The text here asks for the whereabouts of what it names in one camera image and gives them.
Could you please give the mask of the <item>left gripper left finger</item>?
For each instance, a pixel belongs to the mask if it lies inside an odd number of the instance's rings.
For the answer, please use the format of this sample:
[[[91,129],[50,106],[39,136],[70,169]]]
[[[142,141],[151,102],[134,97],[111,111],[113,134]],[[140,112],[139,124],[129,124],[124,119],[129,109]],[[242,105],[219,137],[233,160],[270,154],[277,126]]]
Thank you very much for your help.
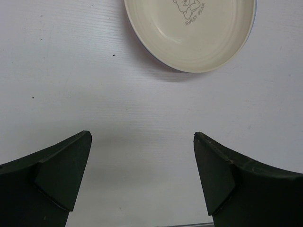
[[[0,166],[2,227],[64,227],[74,210],[92,144],[81,131]]]

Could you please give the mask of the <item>white plastic plate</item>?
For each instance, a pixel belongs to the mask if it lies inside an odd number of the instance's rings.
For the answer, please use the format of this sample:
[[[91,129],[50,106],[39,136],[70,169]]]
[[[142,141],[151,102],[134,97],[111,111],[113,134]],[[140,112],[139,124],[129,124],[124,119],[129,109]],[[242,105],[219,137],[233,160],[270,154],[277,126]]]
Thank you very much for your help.
[[[126,0],[140,40],[161,62],[189,73],[213,71],[245,45],[255,0]]]

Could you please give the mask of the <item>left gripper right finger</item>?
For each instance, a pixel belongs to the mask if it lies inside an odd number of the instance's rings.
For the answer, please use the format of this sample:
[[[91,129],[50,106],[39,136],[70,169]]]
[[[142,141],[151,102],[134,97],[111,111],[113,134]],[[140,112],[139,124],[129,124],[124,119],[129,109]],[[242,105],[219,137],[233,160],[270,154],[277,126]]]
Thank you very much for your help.
[[[204,133],[194,153],[208,215],[216,227],[300,227],[303,175],[263,164]]]

